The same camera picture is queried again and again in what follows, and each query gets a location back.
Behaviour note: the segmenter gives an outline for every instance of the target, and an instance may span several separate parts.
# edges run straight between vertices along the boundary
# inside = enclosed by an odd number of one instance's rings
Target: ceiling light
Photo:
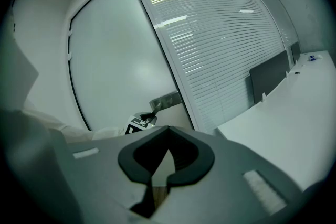
[[[187,38],[187,37],[192,37],[194,34],[189,34],[189,35],[186,35],[186,36],[183,36],[183,37],[179,37],[179,38],[176,38],[176,39],[172,39],[171,38],[171,41],[172,42],[175,42],[175,41],[179,41],[181,39],[184,39],[184,38]]]
[[[254,10],[251,10],[251,9],[241,9],[239,12],[240,13],[253,13]]]
[[[186,19],[187,19],[187,15],[176,17],[176,18],[173,18],[173,19],[170,19],[170,20],[165,20],[164,22],[159,24],[159,27],[163,27],[165,25],[172,24],[172,23],[175,23],[175,22],[179,22],[180,20],[186,20]]]
[[[197,70],[197,69],[200,69],[200,68],[202,68],[202,67],[197,67],[197,68],[195,68],[195,69],[193,69],[193,70],[190,70],[190,71],[188,71],[188,72],[185,72],[185,74],[187,74],[187,73],[189,73],[189,72],[192,72],[192,71],[195,71],[195,70]]]

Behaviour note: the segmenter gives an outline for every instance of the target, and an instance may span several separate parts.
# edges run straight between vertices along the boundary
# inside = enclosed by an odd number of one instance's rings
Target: horizontal blinds
[[[253,104],[249,70],[283,51],[260,0],[149,0],[206,132]]]
[[[274,20],[277,22],[282,42],[288,48],[298,42],[298,36],[295,32],[294,25],[289,18],[284,6],[280,0],[262,0],[271,12]]]

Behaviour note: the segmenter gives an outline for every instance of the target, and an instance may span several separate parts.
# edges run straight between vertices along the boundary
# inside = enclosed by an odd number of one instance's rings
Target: wooden floor
[[[153,187],[155,209],[158,209],[158,207],[163,203],[167,195],[167,187]]]

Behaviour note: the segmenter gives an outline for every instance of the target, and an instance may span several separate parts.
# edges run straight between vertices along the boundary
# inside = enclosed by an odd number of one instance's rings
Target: door handle
[[[157,117],[156,114],[164,109],[171,108],[172,106],[182,103],[182,99],[179,92],[172,92],[156,98],[149,102],[153,112],[140,114],[140,118],[143,121],[155,124]]]

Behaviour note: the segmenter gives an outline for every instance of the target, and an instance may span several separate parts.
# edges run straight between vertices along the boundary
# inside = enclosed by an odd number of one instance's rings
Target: desk
[[[308,62],[318,54],[323,59]],[[302,190],[325,178],[336,156],[336,68],[329,53],[302,54],[266,102],[218,129],[278,166]]]

